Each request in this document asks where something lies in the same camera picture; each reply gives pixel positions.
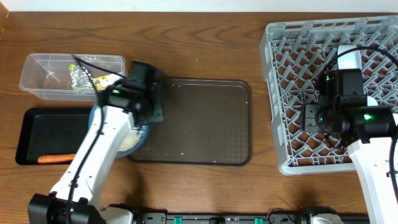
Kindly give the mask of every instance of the carrot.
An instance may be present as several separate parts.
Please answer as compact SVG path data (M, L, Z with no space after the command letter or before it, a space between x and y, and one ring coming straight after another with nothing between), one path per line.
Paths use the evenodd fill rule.
M44 155L37 159L39 164L57 164L62 162L70 162L75 158L74 154L64 154L64 155Z

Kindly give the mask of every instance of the green led indicator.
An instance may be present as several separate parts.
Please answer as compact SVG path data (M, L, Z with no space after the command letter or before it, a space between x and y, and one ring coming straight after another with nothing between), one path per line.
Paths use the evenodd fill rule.
M364 116L365 120L372 119L372 116L370 116L370 115L368 115L368 114L364 114L363 116Z

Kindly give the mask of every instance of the wooden table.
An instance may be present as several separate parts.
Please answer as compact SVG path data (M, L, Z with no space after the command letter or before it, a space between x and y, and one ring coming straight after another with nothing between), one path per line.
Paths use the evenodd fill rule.
M173 77L237 79L252 88L254 156L248 165L133 164L118 159L101 196L103 208L124 202L170 212L264 213L275 207L331 206L339 212L366 213L355 172L284 176L278 171L258 49L270 22L361 16L376 15L10 13L0 41L0 223L27 223L33 194L47 194L67 168L15 163L25 111L90 105L43 101L20 91L25 58L35 52L122 55L127 62L150 62Z

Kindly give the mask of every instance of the white plastic crate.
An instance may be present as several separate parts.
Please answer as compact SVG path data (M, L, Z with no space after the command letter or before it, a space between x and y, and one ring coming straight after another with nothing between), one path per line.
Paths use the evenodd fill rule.
M285 175L354 170L346 149L333 149L324 134L300 131L301 105L317 102L314 84L339 45L379 47L398 58L398 17L278 22L268 24L262 36L272 135L278 168ZM364 50L361 57L365 93L398 112L397 67L379 52Z

